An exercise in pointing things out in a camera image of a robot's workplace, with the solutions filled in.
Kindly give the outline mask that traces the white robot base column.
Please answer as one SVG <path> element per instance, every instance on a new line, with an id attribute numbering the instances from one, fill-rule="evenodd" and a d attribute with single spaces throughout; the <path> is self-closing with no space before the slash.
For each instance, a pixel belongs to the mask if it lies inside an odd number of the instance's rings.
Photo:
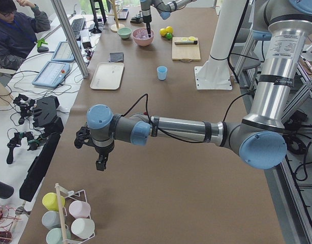
<path id="1" fill-rule="evenodd" d="M 195 67 L 198 90 L 231 90 L 229 53 L 248 1 L 235 0 L 222 3 L 208 61 Z"/>

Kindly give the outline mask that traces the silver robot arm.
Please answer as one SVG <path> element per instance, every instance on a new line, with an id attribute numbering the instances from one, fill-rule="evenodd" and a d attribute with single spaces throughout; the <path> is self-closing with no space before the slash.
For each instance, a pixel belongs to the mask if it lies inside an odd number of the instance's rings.
<path id="1" fill-rule="evenodd" d="M 214 143 L 225 147 L 252 167 L 269 169 L 287 153 L 282 116 L 294 85 L 305 39 L 312 34 L 312 1 L 264 1 L 255 6 L 256 36 L 270 37 L 263 69 L 250 112 L 241 123 L 209 123 L 136 113 L 114 114 L 106 105 L 95 105 L 86 114 L 75 146 L 95 148 L 96 168 L 106 169 L 115 140 L 145 145 L 149 137 L 171 137 L 187 143 Z"/>
<path id="2" fill-rule="evenodd" d="M 177 11 L 187 4 L 193 2 L 194 0 L 177 0 L 169 1 L 167 4 L 161 0 L 140 0 L 140 7 L 143 16 L 143 22 L 146 24 L 146 30 L 149 37 L 151 37 L 151 27 L 152 22 L 151 7 L 156 8 L 159 15 L 163 20 L 170 17 L 171 12 Z"/>

